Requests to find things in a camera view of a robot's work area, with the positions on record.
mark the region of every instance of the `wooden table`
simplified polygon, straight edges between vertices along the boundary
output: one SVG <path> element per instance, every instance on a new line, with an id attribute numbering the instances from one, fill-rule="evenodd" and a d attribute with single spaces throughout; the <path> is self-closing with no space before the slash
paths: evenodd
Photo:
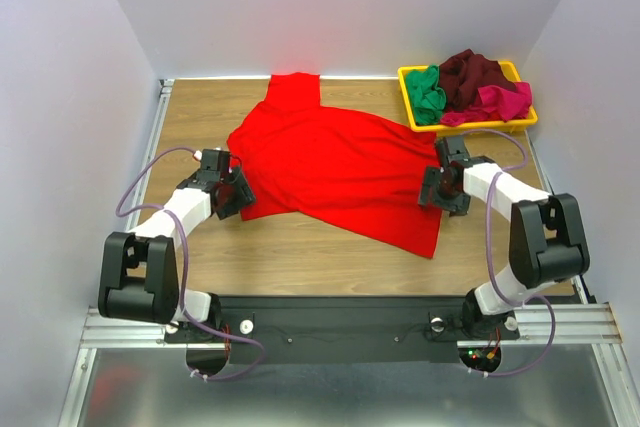
<path id="1" fill-rule="evenodd" d="M 225 146 L 231 131 L 264 99 L 266 80 L 178 80 L 158 151 L 176 145 Z M 371 112 L 406 123 L 396 80 L 322 80 L 324 105 Z M 527 145 L 524 134 L 516 135 Z M 472 136 L 469 151 L 500 165 L 520 161 L 518 150 L 494 136 Z M 197 168 L 185 154 L 161 160 L 149 180 L 145 202 L 165 203 L 180 180 Z M 514 173 L 540 186 L 533 162 Z M 141 216 L 141 221 L 149 214 Z M 496 266 L 507 260 L 508 223 L 494 222 Z M 484 253 L 484 204 L 469 215 L 443 217 L 435 258 L 428 260 L 382 242 L 325 224 L 301 213 L 243 222 L 212 218 L 189 236 L 189 288 L 218 294 L 466 294 L 488 278 Z M 569 283 L 554 293 L 573 293 Z"/>

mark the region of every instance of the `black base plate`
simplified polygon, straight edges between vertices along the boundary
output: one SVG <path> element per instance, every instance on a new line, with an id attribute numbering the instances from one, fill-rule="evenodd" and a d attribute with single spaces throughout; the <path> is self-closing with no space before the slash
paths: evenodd
<path id="1" fill-rule="evenodd" d="M 463 301 L 462 296 L 220 297 L 223 324 L 242 336 L 240 323 L 251 320 L 254 329 L 247 337 L 265 346 L 265 362 L 273 364 L 457 363 L 456 342 L 471 339 L 460 328 Z M 444 321 L 444 332 L 431 330 L 435 317 Z M 501 330 L 504 340 L 518 336 Z M 203 342 L 206 336 L 189 328 L 180 340 Z M 248 364 L 256 355 L 255 347 L 234 342 L 230 361 Z"/>

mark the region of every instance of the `shirt sleeve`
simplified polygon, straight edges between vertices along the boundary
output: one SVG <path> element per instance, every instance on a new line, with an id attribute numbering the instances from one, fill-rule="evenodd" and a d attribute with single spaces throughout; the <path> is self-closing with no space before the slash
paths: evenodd
<path id="1" fill-rule="evenodd" d="M 320 107 L 320 76 L 299 72 L 273 75 L 264 102 L 287 112 Z"/>

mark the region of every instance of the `white wall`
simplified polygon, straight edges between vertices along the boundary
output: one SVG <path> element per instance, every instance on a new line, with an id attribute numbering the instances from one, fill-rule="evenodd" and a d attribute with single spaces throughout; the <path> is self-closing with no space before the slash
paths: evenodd
<path id="1" fill-rule="evenodd" d="M 640 3 L 562 0 L 522 69 L 534 142 L 557 192 L 580 202 L 599 301 L 610 301 L 640 383 Z"/>
<path id="2" fill-rule="evenodd" d="M 0 19 L 0 423 L 57 425 L 157 77 L 116 0 L 0 0 Z"/>
<path id="3" fill-rule="evenodd" d="M 467 47 L 524 62 L 558 0 L 119 0 L 161 77 L 395 74 Z"/>

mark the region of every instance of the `screw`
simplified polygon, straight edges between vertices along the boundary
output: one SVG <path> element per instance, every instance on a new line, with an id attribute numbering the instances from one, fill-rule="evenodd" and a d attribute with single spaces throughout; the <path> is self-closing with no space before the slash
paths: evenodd
<path id="1" fill-rule="evenodd" d="M 440 334 L 444 332 L 444 320 L 440 317 L 434 317 L 431 319 L 431 330 L 433 330 L 436 334 Z"/>
<path id="2" fill-rule="evenodd" d="M 178 331 L 178 327 L 176 325 L 167 324 L 164 326 L 164 332 L 166 334 L 172 335 L 172 334 L 175 334 L 177 331 Z"/>
<path id="3" fill-rule="evenodd" d="M 504 326 L 507 330 L 515 332 L 518 330 L 518 321 L 515 317 L 507 317 L 507 320 L 504 321 Z"/>
<path id="4" fill-rule="evenodd" d="M 251 322 L 249 319 L 246 319 L 240 322 L 241 334 L 247 335 L 247 334 L 250 334 L 252 331 L 253 331 L 253 322 Z"/>

